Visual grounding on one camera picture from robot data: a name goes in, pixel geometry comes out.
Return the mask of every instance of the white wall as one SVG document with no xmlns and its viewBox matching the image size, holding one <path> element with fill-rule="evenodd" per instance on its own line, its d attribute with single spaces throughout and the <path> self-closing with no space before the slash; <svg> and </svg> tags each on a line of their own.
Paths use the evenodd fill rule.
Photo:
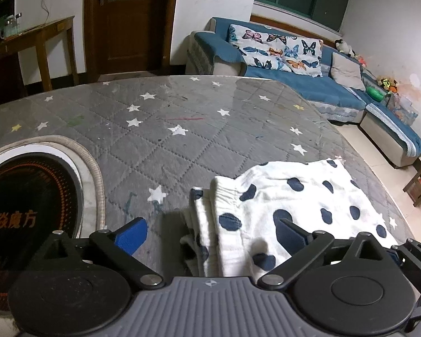
<svg viewBox="0 0 421 337">
<path fill-rule="evenodd" d="M 375 75 L 401 82 L 399 92 L 419 111 L 412 128 L 421 137 L 421 0 L 349 0 L 341 31 Z"/>
<path fill-rule="evenodd" d="M 83 1 L 84 0 L 45 0 L 50 11 L 50 20 L 60 19 L 75 15 L 74 18 L 74 42 L 77 71 L 86 71 L 84 60 L 83 42 Z M 21 25 L 29 28 L 45 22 L 46 12 L 41 8 L 41 0 L 15 0 L 16 13 L 23 14 Z M 68 50 L 65 33 L 49 40 L 46 43 L 48 55 L 48 67 L 50 77 L 56 78 L 71 73 L 70 62 L 68 60 Z M 30 48 L 19 53 L 20 69 L 22 71 L 25 85 L 41 80 L 36 49 Z"/>
<path fill-rule="evenodd" d="M 294 14 L 279 11 L 278 9 L 271 6 L 266 6 L 265 4 L 256 2 L 253 6 L 252 13 L 255 15 L 264 16 L 269 19 L 280 21 L 282 23 L 290 24 L 292 26 L 296 26 L 297 28 L 304 29 L 314 34 L 318 34 L 332 41 L 341 39 L 341 35 L 335 33 L 332 30 L 323 28 L 322 26 L 312 23 L 311 21 L 302 19 L 301 17 L 295 16 Z"/>
<path fill-rule="evenodd" d="M 253 2 L 254 0 L 176 0 L 170 63 L 186 63 L 189 34 L 194 30 L 203 30 L 213 16 L 250 21 Z"/>
</svg>

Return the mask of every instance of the orange butterfly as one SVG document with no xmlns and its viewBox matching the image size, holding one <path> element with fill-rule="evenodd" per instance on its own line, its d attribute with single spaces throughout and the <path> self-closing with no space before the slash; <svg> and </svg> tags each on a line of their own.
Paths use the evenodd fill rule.
<svg viewBox="0 0 421 337">
<path fill-rule="evenodd" d="M 278 57 L 280 57 L 284 54 L 284 51 L 282 49 L 277 51 L 274 48 L 270 48 L 270 49 L 268 49 L 268 52 L 270 53 L 271 56 L 278 56 Z"/>
<path fill-rule="evenodd" d="M 303 68 L 304 71 L 307 71 L 306 66 L 301 61 L 295 62 L 294 60 L 287 60 L 287 63 L 289 65 L 292 65 L 292 67 L 295 68 L 295 69 Z"/>
</svg>

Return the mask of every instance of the butterfly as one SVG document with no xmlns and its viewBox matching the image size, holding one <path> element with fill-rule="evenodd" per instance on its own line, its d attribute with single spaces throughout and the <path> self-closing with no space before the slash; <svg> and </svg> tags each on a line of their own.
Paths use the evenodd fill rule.
<svg viewBox="0 0 421 337">
<path fill-rule="evenodd" d="M 268 53 L 266 51 L 263 51 L 262 49 L 257 49 L 257 48 L 253 48 L 253 47 L 245 47 L 245 48 L 243 48 L 243 50 L 245 52 L 249 52 L 249 53 L 257 52 L 257 53 L 262 54 L 263 56 L 268 56 Z"/>
<path fill-rule="evenodd" d="M 295 62 L 294 60 L 287 60 L 287 63 L 289 65 L 292 65 L 293 68 L 295 69 L 300 69 L 303 68 L 304 71 L 307 71 L 306 66 L 303 64 L 303 62 L 299 61 L 299 62 Z"/>
<path fill-rule="evenodd" d="M 234 42 L 236 40 L 237 40 L 236 28 L 234 28 L 233 26 L 230 26 L 229 27 L 229 41 Z"/>
<path fill-rule="evenodd" d="M 261 63 L 257 58 L 254 58 L 254 63 L 256 64 L 257 67 L 260 67 L 260 68 L 266 68 L 266 69 L 272 68 L 270 60 L 267 60 L 264 64 L 264 63 Z"/>
<path fill-rule="evenodd" d="M 270 53 L 271 56 L 278 56 L 278 57 L 280 57 L 284 53 L 282 49 L 277 51 L 274 48 L 268 49 L 268 52 Z"/>
<path fill-rule="evenodd" d="M 317 68 L 318 65 L 320 64 L 320 61 L 316 60 L 315 62 L 309 63 L 306 60 L 303 60 L 303 63 L 310 68 Z"/>
<path fill-rule="evenodd" d="M 236 47 L 238 49 L 238 51 L 241 53 L 242 56 L 246 56 L 246 53 L 243 52 L 239 46 L 236 46 L 235 44 L 232 45 L 233 47 Z"/>
<path fill-rule="evenodd" d="M 285 46 L 284 56 L 297 58 L 298 50 L 299 50 L 298 44 L 293 47 L 293 50 L 291 50 L 288 46 Z"/>
<path fill-rule="evenodd" d="M 302 39 L 301 39 L 301 42 L 303 43 L 304 54 L 307 54 L 310 51 L 310 53 L 312 53 L 312 56 L 314 56 L 315 55 L 315 48 L 317 47 L 317 42 L 313 42 L 310 47 Z"/>
<path fill-rule="evenodd" d="M 253 33 L 251 30 L 246 30 L 245 34 L 241 38 L 252 39 L 252 40 L 255 40 L 256 42 L 262 43 L 262 39 L 260 37 L 261 35 L 259 33 Z"/>
<path fill-rule="evenodd" d="M 267 42 L 274 42 L 276 39 L 279 39 L 284 44 L 287 44 L 287 38 L 279 34 L 268 34 Z"/>
<path fill-rule="evenodd" d="M 276 60 L 277 60 L 277 69 L 279 71 L 281 71 L 283 69 L 283 67 L 284 67 L 284 62 L 279 57 L 276 57 Z"/>
</svg>

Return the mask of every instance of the door frame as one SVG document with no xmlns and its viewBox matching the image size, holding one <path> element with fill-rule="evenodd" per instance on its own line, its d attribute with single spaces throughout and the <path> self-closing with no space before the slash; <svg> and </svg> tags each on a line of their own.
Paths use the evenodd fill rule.
<svg viewBox="0 0 421 337">
<path fill-rule="evenodd" d="M 100 73 L 97 68 L 97 52 L 95 52 L 95 34 L 93 29 L 94 1 L 84 0 L 83 28 L 84 28 L 84 55 L 86 58 L 86 72 L 88 82 L 97 82 Z M 163 42 L 163 53 L 161 60 L 161 70 L 163 74 L 170 71 L 170 50 L 171 38 L 173 36 L 173 20 L 175 18 L 176 0 L 167 0 L 165 33 Z"/>
</svg>

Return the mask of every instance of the polka dot fabric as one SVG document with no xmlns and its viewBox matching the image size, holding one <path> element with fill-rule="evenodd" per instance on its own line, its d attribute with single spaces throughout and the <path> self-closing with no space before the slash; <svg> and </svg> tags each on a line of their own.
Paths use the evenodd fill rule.
<svg viewBox="0 0 421 337">
<path fill-rule="evenodd" d="M 203 196 L 198 197 L 200 190 Z M 187 249 L 189 260 L 185 261 L 191 267 L 198 263 L 198 272 L 192 272 L 199 276 L 257 280 L 286 261 L 290 258 L 287 250 L 301 245 L 290 244 L 281 219 L 308 232 L 328 231 L 335 238 L 348 239 L 366 231 L 384 247 L 396 244 L 382 215 L 342 162 L 329 158 L 307 165 L 269 162 L 236 179 L 217 176 L 209 190 L 193 189 L 186 213 L 187 227 L 195 235 L 183 237 L 181 243 L 192 243 L 196 258 L 190 259 Z"/>
</svg>

